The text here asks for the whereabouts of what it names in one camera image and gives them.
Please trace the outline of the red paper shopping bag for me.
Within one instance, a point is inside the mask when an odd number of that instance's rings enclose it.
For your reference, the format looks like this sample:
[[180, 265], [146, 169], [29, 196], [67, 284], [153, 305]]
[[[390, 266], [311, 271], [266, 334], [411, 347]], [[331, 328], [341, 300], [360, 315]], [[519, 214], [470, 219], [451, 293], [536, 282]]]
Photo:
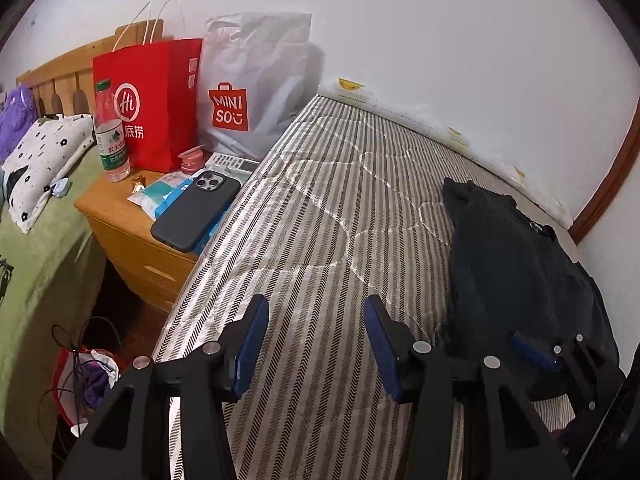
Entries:
[[157, 18], [141, 44], [114, 48], [92, 60], [93, 79], [112, 84], [130, 164], [175, 171], [196, 145], [196, 84], [203, 39], [164, 39]]

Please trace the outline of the black sweatshirt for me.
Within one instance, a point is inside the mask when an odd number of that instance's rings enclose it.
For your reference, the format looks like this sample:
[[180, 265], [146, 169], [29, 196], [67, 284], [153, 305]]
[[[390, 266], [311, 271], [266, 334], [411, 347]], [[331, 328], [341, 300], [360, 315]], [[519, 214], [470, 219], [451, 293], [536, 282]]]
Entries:
[[442, 197], [454, 225], [440, 329], [448, 356], [495, 356], [533, 401], [564, 394], [553, 348], [577, 334], [620, 359], [600, 289], [552, 226], [473, 182], [445, 179]]

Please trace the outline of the green label water bottle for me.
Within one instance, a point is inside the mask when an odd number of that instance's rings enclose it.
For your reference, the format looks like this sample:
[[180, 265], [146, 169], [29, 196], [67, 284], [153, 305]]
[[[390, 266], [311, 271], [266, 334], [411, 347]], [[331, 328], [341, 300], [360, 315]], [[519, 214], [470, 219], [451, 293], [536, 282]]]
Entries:
[[102, 79], [96, 84], [93, 122], [96, 146], [107, 180], [119, 182], [126, 179], [130, 174], [130, 162], [124, 127], [117, 113], [117, 103], [109, 79]]

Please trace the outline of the white Miniso plastic bag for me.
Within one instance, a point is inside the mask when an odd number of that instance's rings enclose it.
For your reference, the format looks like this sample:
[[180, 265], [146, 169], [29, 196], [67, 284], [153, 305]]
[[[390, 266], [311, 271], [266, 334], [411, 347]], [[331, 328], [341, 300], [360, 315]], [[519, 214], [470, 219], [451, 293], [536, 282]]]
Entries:
[[241, 12], [206, 23], [198, 66], [198, 142], [262, 159], [299, 110], [311, 15]]

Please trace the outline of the blue tissue pack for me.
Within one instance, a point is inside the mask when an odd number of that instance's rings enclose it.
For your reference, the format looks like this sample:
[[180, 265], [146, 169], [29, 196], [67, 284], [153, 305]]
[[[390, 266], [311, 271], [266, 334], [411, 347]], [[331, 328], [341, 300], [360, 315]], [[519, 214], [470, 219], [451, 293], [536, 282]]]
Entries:
[[134, 182], [134, 192], [127, 200], [155, 221], [191, 181], [192, 178], [181, 171], [164, 174], [149, 185], [143, 185], [141, 177], [138, 177]]

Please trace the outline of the brown wooden door frame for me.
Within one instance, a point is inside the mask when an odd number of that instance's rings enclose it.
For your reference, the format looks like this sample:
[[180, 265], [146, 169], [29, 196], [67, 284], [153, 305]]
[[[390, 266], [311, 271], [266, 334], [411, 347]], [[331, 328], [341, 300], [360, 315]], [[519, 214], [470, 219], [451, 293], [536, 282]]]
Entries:
[[578, 214], [568, 230], [575, 244], [579, 244], [598, 223], [608, 206], [623, 187], [639, 155], [640, 104], [637, 104], [630, 127], [618, 150], [610, 170], [596, 192]]

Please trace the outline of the pink small cup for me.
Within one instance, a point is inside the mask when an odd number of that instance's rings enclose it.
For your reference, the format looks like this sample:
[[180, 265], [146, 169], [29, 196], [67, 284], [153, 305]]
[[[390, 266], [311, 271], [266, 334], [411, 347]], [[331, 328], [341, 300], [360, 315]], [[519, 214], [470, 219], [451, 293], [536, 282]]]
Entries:
[[194, 146], [179, 154], [180, 170], [184, 174], [195, 174], [204, 167], [204, 150], [201, 145]]

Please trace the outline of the purple cloth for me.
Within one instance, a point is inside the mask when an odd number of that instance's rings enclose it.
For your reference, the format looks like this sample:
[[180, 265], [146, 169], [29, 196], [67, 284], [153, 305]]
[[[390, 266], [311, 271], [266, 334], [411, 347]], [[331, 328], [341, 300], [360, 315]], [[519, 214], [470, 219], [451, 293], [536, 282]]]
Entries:
[[4, 162], [38, 117], [32, 90], [19, 84], [6, 98], [0, 116], [0, 160]]

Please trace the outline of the green bed sheet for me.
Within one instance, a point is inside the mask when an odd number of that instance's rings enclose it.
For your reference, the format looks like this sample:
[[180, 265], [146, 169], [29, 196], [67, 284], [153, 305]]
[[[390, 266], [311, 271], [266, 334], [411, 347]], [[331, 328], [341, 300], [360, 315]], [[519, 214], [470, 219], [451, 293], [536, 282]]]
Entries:
[[101, 174], [98, 154], [88, 151], [67, 195], [50, 198], [28, 234], [1, 215], [1, 255], [13, 268], [1, 303], [1, 431], [35, 479], [51, 475], [56, 407], [42, 398], [60, 351], [51, 328], [79, 333], [104, 274], [104, 252], [74, 206]]

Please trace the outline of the striped quilted mattress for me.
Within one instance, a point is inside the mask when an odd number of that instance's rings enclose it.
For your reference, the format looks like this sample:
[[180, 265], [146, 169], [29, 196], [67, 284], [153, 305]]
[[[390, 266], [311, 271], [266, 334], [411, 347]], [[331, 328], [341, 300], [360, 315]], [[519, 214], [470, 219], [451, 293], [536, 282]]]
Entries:
[[379, 296], [416, 338], [435, 338], [450, 291], [448, 179], [513, 194], [424, 134], [317, 96], [243, 185], [155, 348], [181, 358], [267, 298], [250, 388], [224, 408], [240, 478], [396, 474], [411, 410], [380, 382], [363, 305]]

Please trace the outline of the wooden nightstand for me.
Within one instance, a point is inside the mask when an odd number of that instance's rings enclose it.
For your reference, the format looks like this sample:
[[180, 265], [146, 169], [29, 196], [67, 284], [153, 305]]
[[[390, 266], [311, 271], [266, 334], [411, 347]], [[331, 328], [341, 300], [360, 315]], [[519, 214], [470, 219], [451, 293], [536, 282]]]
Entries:
[[168, 313], [198, 257], [177, 252], [152, 237], [152, 220], [128, 200], [137, 178], [151, 184], [161, 176], [135, 169], [125, 180], [112, 182], [102, 174], [79, 196], [75, 207], [87, 218], [128, 288], [146, 304]]

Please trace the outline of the white duck print sheet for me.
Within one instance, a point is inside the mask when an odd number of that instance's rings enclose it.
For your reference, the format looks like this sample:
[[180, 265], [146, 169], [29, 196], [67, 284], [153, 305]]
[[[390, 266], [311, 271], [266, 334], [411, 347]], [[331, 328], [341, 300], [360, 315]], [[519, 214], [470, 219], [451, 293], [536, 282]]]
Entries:
[[574, 220], [568, 210], [543, 186], [496, 152], [492, 152], [489, 148], [482, 148], [480, 144], [470, 140], [455, 128], [446, 126], [428, 110], [426, 105], [402, 104], [365, 84], [337, 76], [322, 80], [318, 85], [318, 95], [396, 122], [450, 148], [451, 151], [476, 162], [477, 165], [505, 180], [563, 228], [569, 229], [572, 226]]

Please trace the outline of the black smartphone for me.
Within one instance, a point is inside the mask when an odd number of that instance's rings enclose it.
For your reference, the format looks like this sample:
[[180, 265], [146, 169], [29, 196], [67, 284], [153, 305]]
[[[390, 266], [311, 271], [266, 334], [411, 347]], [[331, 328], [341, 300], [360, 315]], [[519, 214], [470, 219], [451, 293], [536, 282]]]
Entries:
[[240, 189], [238, 180], [205, 169], [155, 220], [152, 237], [178, 252], [194, 252]]

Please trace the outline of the red trash bin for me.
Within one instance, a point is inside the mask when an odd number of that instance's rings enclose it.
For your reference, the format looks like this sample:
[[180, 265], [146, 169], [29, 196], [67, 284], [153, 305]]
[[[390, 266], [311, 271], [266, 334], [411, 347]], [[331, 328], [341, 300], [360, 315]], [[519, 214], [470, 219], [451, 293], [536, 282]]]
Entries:
[[58, 352], [51, 394], [75, 438], [88, 426], [89, 417], [114, 387], [126, 362], [103, 349], [62, 349]]

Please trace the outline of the wooden headboard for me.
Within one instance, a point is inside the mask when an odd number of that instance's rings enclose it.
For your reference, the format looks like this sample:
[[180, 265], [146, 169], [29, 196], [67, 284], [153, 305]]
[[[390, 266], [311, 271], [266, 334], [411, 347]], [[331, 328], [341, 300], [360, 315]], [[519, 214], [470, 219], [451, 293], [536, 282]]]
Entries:
[[144, 32], [152, 32], [155, 21], [149, 26], [135, 22], [115, 29], [111, 36], [84, 44], [70, 50], [43, 65], [28, 70], [16, 78], [16, 84], [24, 84], [32, 92], [40, 116], [47, 114], [77, 115], [94, 111], [94, 83], [92, 61], [96, 56], [111, 52], [113, 48], [142, 44]]

